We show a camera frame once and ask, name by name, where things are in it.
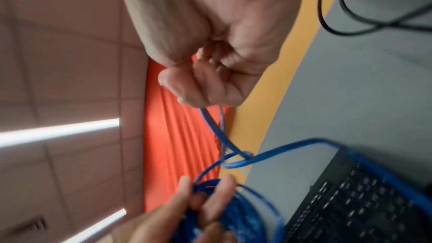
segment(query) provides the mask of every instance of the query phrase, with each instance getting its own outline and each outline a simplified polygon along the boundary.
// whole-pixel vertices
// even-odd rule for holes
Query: gray table
[[[346,0],[353,10],[391,19],[432,0]],[[357,30],[335,3],[327,16]],[[432,14],[413,23],[432,25]],[[432,35],[385,30],[341,38],[320,30],[267,131],[260,153],[310,137],[359,148],[425,185],[432,181]],[[253,166],[246,184],[292,216],[335,151],[300,149]],[[270,232],[271,216],[256,204]]]

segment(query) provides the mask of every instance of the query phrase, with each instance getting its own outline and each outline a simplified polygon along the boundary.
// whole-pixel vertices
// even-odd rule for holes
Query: linear light fixture
[[[120,211],[118,211],[118,212],[110,215],[109,217],[99,221],[98,223],[94,224],[93,226],[85,229],[84,231],[80,232],[79,234],[72,236],[71,238],[67,239],[66,241],[63,241],[62,243],[81,243],[84,240],[89,239],[93,235],[102,231],[106,227],[110,226],[112,223],[121,219],[125,215],[126,215],[126,210],[121,209]]]
[[[88,121],[0,133],[0,148],[120,126],[120,119]]]

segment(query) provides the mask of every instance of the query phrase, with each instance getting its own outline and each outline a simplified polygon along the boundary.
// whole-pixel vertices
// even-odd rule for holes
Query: yellow wall
[[[324,14],[333,1],[324,0]],[[285,40],[278,61],[267,69],[246,102],[236,110],[229,138],[243,151],[258,152],[294,73],[319,30],[316,4],[317,0],[302,0],[297,21]],[[221,169],[219,177],[233,174],[239,183],[244,183],[247,177],[244,171]]]

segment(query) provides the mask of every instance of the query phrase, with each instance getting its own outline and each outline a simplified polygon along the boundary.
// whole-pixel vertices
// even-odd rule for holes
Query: person
[[[147,54],[166,66],[159,84],[194,108],[239,106],[279,56],[301,0],[125,0]],[[191,57],[197,54],[198,60]],[[191,193],[182,178],[172,200],[144,215],[130,243],[170,242],[186,210],[198,211],[195,243],[235,243],[218,218],[234,195],[231,176],[215,193]]]

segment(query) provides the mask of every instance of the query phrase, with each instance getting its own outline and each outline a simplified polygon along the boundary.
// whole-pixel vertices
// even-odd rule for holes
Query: orange fabric
[[[198,109],[177,102],[159,85],[164,67],[148,63],[144,105],[144,211],[165,203],[175,192],[181,176],[196,178],[220,155],[215,136]],[[219,123],[218,107],[209,108]],[[205,179],[218,177],[219,168]]]

